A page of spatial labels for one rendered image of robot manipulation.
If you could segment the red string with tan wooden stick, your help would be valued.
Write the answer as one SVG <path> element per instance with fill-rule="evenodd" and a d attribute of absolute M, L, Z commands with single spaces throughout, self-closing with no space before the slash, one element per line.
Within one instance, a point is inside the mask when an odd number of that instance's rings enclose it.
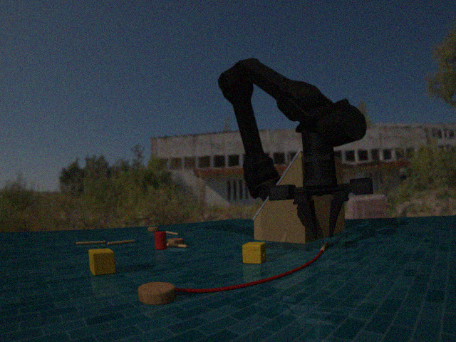
<path fill-rule="evenodd" d="M 316 257 L 314 257 L 311 261 L 309 261 L 306 264 L 300 266 L 299 268 L 293 269 L 291 271 L 288 271 L 288 272 L 280 274 L 280 275 L 276 275 L 276 276 L 272 276 L 272 277 L 269 277 L 269 278 L 265 278 L 265 279 L 261 279 L 261 280 L 253 281 L 253 282 L 249 282 L 249 283 L 246 283 L 246 284 L 240 284 L 240 285 L 236 285 L 236 286 L 226 286 L 226 287 L 222 287 L 222 288 L 211 288 L 211 289 L 182 289 L 182 288 L 175 288 L 175 291 L 176 292 L 188 292 L 188 293 L 203 293 L 203 292 L 204 293 L 211 293 L 211 292 L 217 292 L 217 291 L 229 291 L 229 290 L 232 290 L 232 289 L 245 288 L 245 287 L 248 287 L 248 286 L 253 286 L 253 285 L 261 284 L 261 283 L 268 282 L 268 281 L 271 281 L 271 280 L 274 280 L 274 279 L 278 279 L 278 278 L 281 278 L 283 276 L 287 276 L 287 275 L 293 274 L 293 273 L 303 269 L 304 267 L 310 265 L 314 261 L 316 261 L 320 257 L 321 253 L 324 252 L 324 250 L 326 249 L 326 247 L 328 245 L 329 245 L 329 243 L 326 242 L 322 246 L 322 248 L 320 249 L 319 254 Z"/>

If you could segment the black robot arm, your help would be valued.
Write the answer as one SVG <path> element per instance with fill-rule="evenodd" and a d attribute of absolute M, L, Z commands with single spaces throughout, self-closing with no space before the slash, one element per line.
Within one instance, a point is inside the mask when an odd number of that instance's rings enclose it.
<path fill-rule="evenodd" d="M 351 143 L 364 138 L 366 119 L 348 99 L 332 102 L 314 85 L 294 81 L 248 58 L 235 63 L 218 79 L 223 96 L 233 105 L 246 157 L 244 179 L 250 195 L 265 200 L 280 175 L 261 146 L 251 104 L 253 84 L 276 99 L 277 108 L 291 121 L 299 121 L 303 153 Z M 267 182 L 266 182 L 267 181 Z M 261 185 L 262 184 L 262 185 Z"/>

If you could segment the dark red cylinder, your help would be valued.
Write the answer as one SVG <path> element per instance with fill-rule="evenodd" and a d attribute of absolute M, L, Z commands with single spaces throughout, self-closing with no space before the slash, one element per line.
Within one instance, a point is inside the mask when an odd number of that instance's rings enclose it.
<path fill-rule="evenodd" d="M 166 232 L 155 232 L 155 249 L 167 249 Z"/>

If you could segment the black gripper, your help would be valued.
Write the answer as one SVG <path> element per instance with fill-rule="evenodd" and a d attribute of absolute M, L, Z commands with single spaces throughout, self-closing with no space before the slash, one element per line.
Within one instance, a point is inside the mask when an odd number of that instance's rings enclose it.
<path fill-rule="evenodd" d="M 293 200 L 304 214 L 314 239 L 317 238 L 317 226 L 314 200 L 312 195 L 332 195 L 329 217 L 329 237 L 333 236 L 338 214 L 343 201 L 349 201 L 348 195 L 373 194 L 373 181 L 367 178 L 350 179 L 348 184 L 336 184 L 336 166 L 334 151 L 330 149 L 309 150 L 303 153 L 305 187 L 295 185 L 276 185 L 269 189 L 269 201 Z M 332 188 L 324 189 L 324 186 Z M 318 190 L 311 190 L 318 187 Z M 329 190 L 329 191 L 328 191 Z"/>

